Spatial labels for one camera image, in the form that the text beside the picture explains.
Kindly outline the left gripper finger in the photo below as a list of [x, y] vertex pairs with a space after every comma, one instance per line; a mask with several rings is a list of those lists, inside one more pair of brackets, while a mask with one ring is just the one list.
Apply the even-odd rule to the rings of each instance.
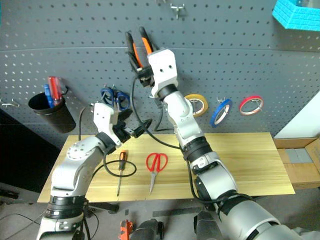
[[117, 123], [124, 122], [126, 119], [128, 119], [131, 116], [132, 113], [133, 113], [133, 111], [131, 109], [126, 109], [124, 111], [121, 111], [118, 114]]
[[142, 122], [142, 125], [140, 125], [139, 127], [137, 127], [134, 131], [133, 131], [133, 136], [135, 138], [140, 137], [146, 130], [148, 130], [149, 126], [152, 123], [152, 119], [147, 119], [144, 120]]

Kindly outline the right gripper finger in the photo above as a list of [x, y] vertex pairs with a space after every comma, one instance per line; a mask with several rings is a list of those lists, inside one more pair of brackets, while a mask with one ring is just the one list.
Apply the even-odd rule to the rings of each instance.
[[135, 72], [142, 71], [143, 65], [140, 62], [139, 58], [136, 57], [135, 53], [132, 53], [132, 52], [128, 51], [127, 54], [128, 54], [129, 62], [130, 62], [130, 65], [131, 65], [132, 69]]

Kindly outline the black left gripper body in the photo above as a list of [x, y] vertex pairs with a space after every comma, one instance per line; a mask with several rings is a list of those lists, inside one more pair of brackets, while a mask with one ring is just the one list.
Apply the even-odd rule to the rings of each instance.
[[112, 130], [122, 144], [128, 141], [131, 137], [138, 138], [141, 135], [140, 127], [131, 129], [126, 126], [124, 121], [121, 120], [119, 120], [117, 124], [112, 127]]

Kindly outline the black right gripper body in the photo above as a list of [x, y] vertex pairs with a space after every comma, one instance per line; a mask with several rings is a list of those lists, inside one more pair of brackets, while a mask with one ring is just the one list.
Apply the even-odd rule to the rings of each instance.
[[155, 85], [154, 73], [150, 65], [138, 68], [136, 70], [136, 75], [144, 88], [152, 88]]

